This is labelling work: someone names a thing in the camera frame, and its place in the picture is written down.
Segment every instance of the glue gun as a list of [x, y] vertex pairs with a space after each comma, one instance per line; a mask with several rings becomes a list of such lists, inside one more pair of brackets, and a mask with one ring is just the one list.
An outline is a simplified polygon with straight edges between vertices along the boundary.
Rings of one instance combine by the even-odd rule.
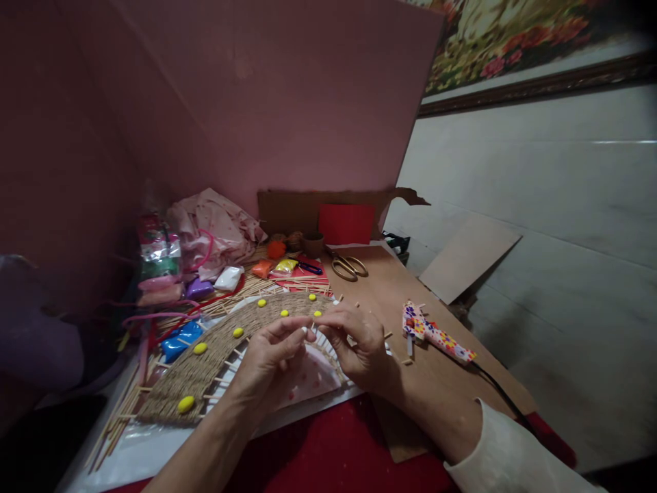
[[422, 315], [422, 307], [408, 300], [404, 304], [403, 326], [404, 337], [411, 338], [416, 344], [428, 340], [431, 344], [454, 358], [462, 365], [470, 363], [477, 354], [464, 348], [452, 337], [443, 332], [433, 322], [428, 322]]

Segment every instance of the small cup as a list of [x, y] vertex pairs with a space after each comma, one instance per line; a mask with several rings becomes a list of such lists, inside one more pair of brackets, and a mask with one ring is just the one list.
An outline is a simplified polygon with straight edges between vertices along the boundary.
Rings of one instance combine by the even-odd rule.
[[324, 251], [324, 235], [321, 233], [304, 233], [301, 238], [303, 254], [311, 259], [319, 258]]

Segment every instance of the red cardstock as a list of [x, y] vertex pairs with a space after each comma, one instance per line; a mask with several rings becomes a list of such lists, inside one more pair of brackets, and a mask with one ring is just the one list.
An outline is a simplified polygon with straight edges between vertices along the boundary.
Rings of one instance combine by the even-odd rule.
[[321, 204], [319, 230], [326, 244], [370, 244], [373, 205]]

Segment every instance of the woven basket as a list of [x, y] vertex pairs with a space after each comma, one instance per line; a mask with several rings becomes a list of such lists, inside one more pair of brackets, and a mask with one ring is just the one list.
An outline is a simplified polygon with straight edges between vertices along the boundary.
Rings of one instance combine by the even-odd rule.
[[[264, 296], [264, 299], [267, 300], [264, 307], [249, 303], [228, 315], [186, 349], [153, 386], [137, 419], [163, 425], [193, 425], [205, 411], [207, 402], [203, 396], [213, 393], [217, 385], [215, 378], [222, 370], [224, 361], [237, 358], [233, 349], [246, 337], [251, 337], [261, 327], [280, 318], [281, 311], [285, 309], [290, 316], [313, 316], [316, 310], [325, 312], [333, 304], [330, 298], [321, 295], [311, 301], [307, 292], [274, 294]], [[235, 339], [233, 331], [238, 327], [244, 329], [244, 335]], [[207, 350], [196, 355], [193, 348], [199, 342], [205, 342]], [[195, 404], [191, 411], [180, 414], [178, 403], [186, 396], [193, 396]]]

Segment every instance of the white tiled wall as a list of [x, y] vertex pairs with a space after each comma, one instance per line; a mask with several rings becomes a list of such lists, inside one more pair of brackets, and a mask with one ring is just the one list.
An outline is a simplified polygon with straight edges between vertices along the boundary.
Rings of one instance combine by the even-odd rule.
[[657, 90], [419, 120], [395, 200], [419, 275], [469, 214], [523, 238], [478, 293], [475, 334], [581, 471], [657, 452]]

